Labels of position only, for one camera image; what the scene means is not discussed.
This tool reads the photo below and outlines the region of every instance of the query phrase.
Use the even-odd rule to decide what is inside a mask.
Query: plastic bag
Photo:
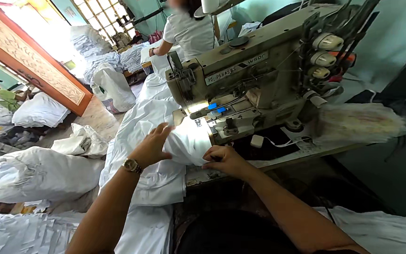
[[[113,68],[103,68],[95,72],[93,82],[93,93],[109,112],[126,112],[136,104],[136,96],[131,91],[125,75]]]
[[[406,118],[381,103],[327,104],[320,109],[314,130],[314,143],[385,143],[406,135]]]

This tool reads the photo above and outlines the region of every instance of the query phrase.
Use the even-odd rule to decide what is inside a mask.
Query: white plastic bag
[[[93,92],[109,112],[126,112],[136,104],[136,96],[122,73],[110,68],[100,69],[95,72],[93,82]]]
[[[42,147],[0,156],[0,202],[75,200],[96,187],[104,161]]]
[[[99,158],[107,153],[109,140],[98,134],[98,132],[96,132],[92,127],[72,123],[71,129],[73,130],[73,133],[70,135],[70,138],[84,136],[86,138],[90,138],[91,141],[90,146],[86,149],[86,151],[79,155],[88,155],[90,158]]]
[[[384,143],[402,135],[406,118],[381,103],[326,104],[319,111],[313,141]]]

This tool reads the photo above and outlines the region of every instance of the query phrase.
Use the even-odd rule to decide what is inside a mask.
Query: right hand
[[[221,162],[214,162],[212,157],[221,158]],[[222,171],[230,176],[248,181],[250,176],[258,169],[243,159],[232,147],[212,146],[204,154],[203,159],[210,161],[203,165],[203,169],[214,169]]]

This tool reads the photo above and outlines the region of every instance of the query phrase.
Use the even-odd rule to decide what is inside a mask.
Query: hand
[[[248,181],[251,175],[259,171],[240,157],[232,147],[212,146],[204,154],[203,159],[212,161],[203,165],[203,169],[219,170],[244,181]]]
[[[162,152],[162,147],[166,142],[170,132],[175,129],[174,126],[168,126],[168,123],[161,123],[134,149],[128,156],[129,159],[135,159],[137,163],[145,169],[163,159],[172,159],[170,153]]]

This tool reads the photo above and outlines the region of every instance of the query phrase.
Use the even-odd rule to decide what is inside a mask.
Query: gold watch
[[[123,166],[125,168],[126,171],[130,171],[130,172],[136,172],[139,174],[142,174],[142,172],[144,171],[144,169],[142,169],[142,167],[140,167],[140,165],[137,163],[137,161],[135,159],[125,159],[125,161],[123,162]]]

